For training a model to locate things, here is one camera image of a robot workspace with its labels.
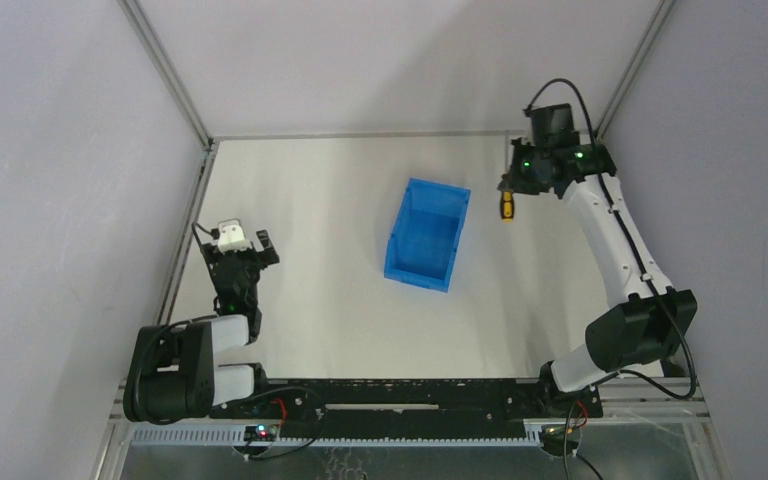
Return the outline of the yellow black screwdriver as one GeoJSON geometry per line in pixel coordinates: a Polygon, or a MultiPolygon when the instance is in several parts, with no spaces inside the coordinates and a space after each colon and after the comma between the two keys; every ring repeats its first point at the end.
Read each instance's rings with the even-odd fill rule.
{"type": "Polygon", "coordinates": [[[512,222],[515,218],[515,203],[511,191],[501,192],[500,217],[503,222],[512,222]]]}

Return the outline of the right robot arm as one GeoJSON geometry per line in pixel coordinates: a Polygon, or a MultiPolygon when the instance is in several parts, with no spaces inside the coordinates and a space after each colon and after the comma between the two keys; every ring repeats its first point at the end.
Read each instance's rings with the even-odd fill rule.
{"type": "Polygon", "coordinates": [[[626,206],[617,169],[600,144],[548,148],[520,137],[511,140],[511,160],[502,174],[500,214],[513,218],[516,194],[552,193],[573,213],[595,256],[608,309],[591,321],[584,341],[545,363],[537,401],[548,415],[575,410],[581,394],[629,374],[677,400],[697,388],[686,332],[698,311],[694,293],[677,289],[646,247],[626,206]],[[690,385],[677,393],[636,371],[636,366],[684,354],[690,385]]]}

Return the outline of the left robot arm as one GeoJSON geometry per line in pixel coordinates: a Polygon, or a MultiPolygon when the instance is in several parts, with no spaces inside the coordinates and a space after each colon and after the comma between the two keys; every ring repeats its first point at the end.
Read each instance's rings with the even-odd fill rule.
{"type": "Polygon", "coordinates": [[[220,354],[254,343],[262,312],[258,283],[280,257],[265,230],[254,247],[235,221],[197,244],[215,290],[211,315],[139,330],[123,394],[131,422],[168,425],[202,418],[252,397],[263,381],[257,363],[222,364],[220,354]]]}

